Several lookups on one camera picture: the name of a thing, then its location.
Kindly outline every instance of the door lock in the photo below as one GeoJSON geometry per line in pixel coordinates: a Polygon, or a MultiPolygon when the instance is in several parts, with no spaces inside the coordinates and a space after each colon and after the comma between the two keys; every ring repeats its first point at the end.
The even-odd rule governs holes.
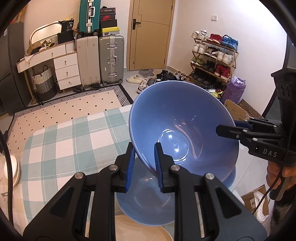
{"type": "Polygon", "coordinates": [[[133,30],[136,29],[136,24],[141,24],[141,22],[137,22],[137,20],[134,18],[133,19],[133,30]]]}

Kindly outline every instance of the silver rivet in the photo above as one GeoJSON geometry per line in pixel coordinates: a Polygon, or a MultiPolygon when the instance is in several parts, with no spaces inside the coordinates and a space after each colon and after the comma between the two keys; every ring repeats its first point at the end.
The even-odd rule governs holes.
{"type": "Polygon", "coordinates": [[[170,167],[173,171],[179,171],[180,170],[180,166],[179,165],[172,165],[170,167]]]}
{"type": "Polygon", "coordinates": [[[118,166],[117,166],[117,165],[110,165],[110,166],[109,166],[109,169],[110,169],[111,171],[116,171],[116,170],[118,169],[118,166]]]}
{"type": "Polygon", "coordinates": [[[205,175],[205,177],[206,177],[206,179],[213,180],[215,175],[209,172],[205,175]]]}
{"type": "Polygon", "coordinates": [[[75,177],[76,179],[81,179],[81,178],[83,178],[83,173],[82,173],[82,172],[78,172],[78,173],[75,174],[74,177],[75,177]]]}

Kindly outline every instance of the red shoe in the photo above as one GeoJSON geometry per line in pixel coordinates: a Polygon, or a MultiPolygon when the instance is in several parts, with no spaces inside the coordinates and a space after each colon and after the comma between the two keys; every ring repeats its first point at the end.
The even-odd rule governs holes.
{"type": "Polygon", "coordinates": [[[230,77],[230,68],[225,66],[221,66],[221,67],[223,68],[223,71],[221,73],[221,79],[228,80],[230,77]]]}
{"type": "Polygon", "coordinates": [[[211,36],[209,38],[207,38],[207,41],[220,44],[222,42],[222,36],[220,36],[218,34],[211,34],[211,36]]]}
{"type": "Polygon", "coordinates": [[[218,77],[220,77],[221,74],[222,74],[222,72],[223,72],[223,66],[217,64],[216,69],[215,69],[215,75],[218,76],[218,77]]]}

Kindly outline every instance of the purple plastic bag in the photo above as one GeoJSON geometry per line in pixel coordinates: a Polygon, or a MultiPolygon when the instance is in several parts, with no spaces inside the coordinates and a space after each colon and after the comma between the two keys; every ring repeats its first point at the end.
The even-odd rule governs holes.
{"type": "Polygon", "coordinates": [[[236,78],[235,76],[232,77],[230,83],[227,85],[224,95],[222,96],[222,104],[224,104],[227,99],[231,100],[235,104],[238,104],[245,88],[246,80],[236,78]]]}

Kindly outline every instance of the wooden table leg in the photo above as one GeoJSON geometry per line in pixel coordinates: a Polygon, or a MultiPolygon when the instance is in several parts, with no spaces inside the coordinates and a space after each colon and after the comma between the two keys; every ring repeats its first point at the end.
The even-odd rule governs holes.
{"type": "Polygon", "coordinates": [[[31,100],[31,104],[36,104],[37,102],[36,102],[36,100],[35,100],[35,97],[34,97],[34,95],[33,95],[32,90],[31,90],[31,86],[30,86],[30,83],[29,83],[29,80],[28,80],[27,73],[26,73],[26,71],[24,71],[23,73],[24,73],[24,75],[25,75],[26,84],[27,84],[28,90],[29,90],[30,95],[31,95],[31,98],[32,98],[32,100],[31,100]]]}

